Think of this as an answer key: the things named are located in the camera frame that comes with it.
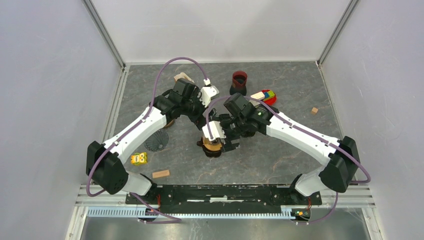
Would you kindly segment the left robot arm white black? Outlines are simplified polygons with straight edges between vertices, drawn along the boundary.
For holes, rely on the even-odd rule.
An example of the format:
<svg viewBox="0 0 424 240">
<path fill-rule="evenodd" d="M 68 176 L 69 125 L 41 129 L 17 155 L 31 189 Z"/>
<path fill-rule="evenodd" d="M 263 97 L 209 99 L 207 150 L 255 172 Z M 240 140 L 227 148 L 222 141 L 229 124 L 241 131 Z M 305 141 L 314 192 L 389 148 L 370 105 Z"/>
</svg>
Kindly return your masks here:
<svg viewBox="0 0 424 240">
<path fill-rule="evenodd" d="M 173 88 L 156 96 L 124 130 L 103 143 L 93 141 L 88 145 L 86 174 L 89 180 L 100 185 L 102 193 L 114 195 L 126 191 L 137 194 L 145 204 L 153 203 L 157 190 L 152 187 L 152 181 L 127 171 L 124 164 L 150 136 L 180 116 L 187 116 L 201 130 L 206 125 L 204 112 L 218 95 L 214 85 L 200 88 L 187 79 L 178 79 Z"/>
</svg>

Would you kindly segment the brown glass dripper cup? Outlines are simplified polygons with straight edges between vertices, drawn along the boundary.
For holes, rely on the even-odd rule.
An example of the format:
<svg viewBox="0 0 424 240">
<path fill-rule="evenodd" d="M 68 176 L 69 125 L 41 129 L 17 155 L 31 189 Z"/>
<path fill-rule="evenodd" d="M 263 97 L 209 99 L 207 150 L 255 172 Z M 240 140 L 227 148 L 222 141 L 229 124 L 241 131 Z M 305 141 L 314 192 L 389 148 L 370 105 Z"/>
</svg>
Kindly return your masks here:
<svg viewBox="0 0 424 240">
<path fill-rule="evenodd" d="M 196 142 L 196 145 L 202 148 L 203 152 L 205 153 L 205 155 L 208 158 L 218 158 L 222 154 L 222 152 L 221 152 L 222 145 L 221 144 L 210 145 L 209 143 L 207 143 L 205 145 L 204 141 L 201 139 L 201 140 Z"/>
</svg>

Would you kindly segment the orange coffee filter box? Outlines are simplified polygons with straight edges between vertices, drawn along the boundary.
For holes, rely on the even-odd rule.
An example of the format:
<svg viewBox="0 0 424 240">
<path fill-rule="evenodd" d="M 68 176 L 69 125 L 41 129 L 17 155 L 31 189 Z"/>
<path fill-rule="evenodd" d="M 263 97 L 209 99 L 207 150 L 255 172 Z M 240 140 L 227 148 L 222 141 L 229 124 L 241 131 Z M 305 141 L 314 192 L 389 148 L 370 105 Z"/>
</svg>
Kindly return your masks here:
<svg viewBox="0 0 424 240">
<path fill-rule="evenodd" d="M 195 83 L 194 80 L 190 78 L 185 72 L 180 72 L 179 74 L 175 75 L 173 78 L 175 82 L 177 82 L 177 80 L 179 79 L 184 79 L 189 82 L 192 82 L 193 84 Z"/>
</svg>

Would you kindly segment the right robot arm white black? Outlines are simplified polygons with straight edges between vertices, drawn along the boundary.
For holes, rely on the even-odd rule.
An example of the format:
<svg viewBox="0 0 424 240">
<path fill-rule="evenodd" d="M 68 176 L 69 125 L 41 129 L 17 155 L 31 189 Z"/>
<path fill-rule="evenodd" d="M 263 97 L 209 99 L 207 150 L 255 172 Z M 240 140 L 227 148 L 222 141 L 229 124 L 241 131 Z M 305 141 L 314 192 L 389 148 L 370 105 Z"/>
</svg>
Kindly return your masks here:
<svg viewBox="0 0 424 240">
<path fill-rule="evenodd" d="M 313 193 L 326 189 L 344 193 L 350 184 L 356 184 L 353 178 L 362 165 L 353 138 L 338 139 L 319 133 L 290 119 L 277 108 L 239 93 L 224 96 L 222 100 L 230 113 L 228 120 L 219 120 L 223 138 L 261 133 L 284 141 L 319 162 L 318 168 L 293 181 L 288 191 L 293 203 L 302 204 Z"/>
</svg>

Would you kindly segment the grey ribbed dripper cone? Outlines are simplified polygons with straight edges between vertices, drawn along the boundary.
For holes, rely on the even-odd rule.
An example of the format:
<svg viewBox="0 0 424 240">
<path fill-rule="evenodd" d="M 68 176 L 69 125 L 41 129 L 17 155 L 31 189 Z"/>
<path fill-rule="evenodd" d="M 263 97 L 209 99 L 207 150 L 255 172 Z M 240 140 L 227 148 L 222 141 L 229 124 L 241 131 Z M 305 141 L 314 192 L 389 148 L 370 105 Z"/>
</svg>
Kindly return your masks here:
<svg viewBox="0 0 424 240">
<path fill-rule="evenodd" d="M 156 131 L 143 143 L 144 147 L 151 152 L 159 152 L 165 149 L 169 142 L 169 135 L 163 129 Z"/>
</svg>

